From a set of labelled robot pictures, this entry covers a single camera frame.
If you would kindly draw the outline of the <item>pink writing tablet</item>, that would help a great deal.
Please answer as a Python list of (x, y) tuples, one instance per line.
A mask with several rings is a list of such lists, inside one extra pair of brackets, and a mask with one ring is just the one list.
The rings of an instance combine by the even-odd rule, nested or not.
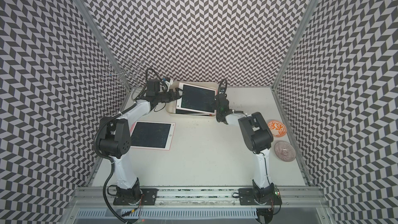
[(170, 150), (175, 123), (137, 121), (130, 129), (131, 147), (138, 149)]
[(178, 89), (182, 91), (182, 96), (176, 101), (177, 111), (205, 115), (214, 115), (216, 113), (216, 89), (188, 83), (179, 83)]

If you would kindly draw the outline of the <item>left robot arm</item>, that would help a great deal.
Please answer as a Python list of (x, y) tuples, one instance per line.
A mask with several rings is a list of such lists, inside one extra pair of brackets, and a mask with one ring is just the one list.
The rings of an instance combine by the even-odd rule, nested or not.
[(152, 112), (159, 103), (170, 103), (181, 98), (178, 91), (170, 89), (170, 78), (162, 78), (154, 68), (145, 70), (145, 84), (141, 92), (133, 99), (133, 105), (111, 117), (103, 117), (99, 129), (94, 138), (94, 151), (102, 159), (109, 160), (111, 169), (106, 178), (102, 195), (111, 213), (124, 224), (136, 223), (129, 221), (123, 215), (118, 214), (108, 200), (109, 181), (113, 176), (117, 179), (115, 185), (117, 193), (115, 199), (129, 199), (137, 203), (140, 209), (143, 201), (143, 193), (140, 189), (138, 177), (133, 172), (131, 161), (126, 154), (132, 145), (131, 127), (140, 118)]

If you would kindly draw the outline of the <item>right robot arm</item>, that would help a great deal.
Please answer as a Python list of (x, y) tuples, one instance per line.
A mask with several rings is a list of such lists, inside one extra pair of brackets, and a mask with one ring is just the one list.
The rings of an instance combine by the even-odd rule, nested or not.
[(218, 94), (215, 96), (216, 120), (240, 128), (246, 147), (254, 155), (253, 199), (260, 205), (266, 205), (269, 202), (271, 207), (266, 210), (266, 215), (274, 216), (280, 211), (275, 211), (275, 206), (282, 204), (277, 203), (280, 200), (280, 193), (272, 182), (269, 169), (273, 134), (261, 113), (255, 112), (248, 115), (243, 111), (231, 109), (227, 99), (227, 88), (227, 79), (222, 79), (218, 85)]

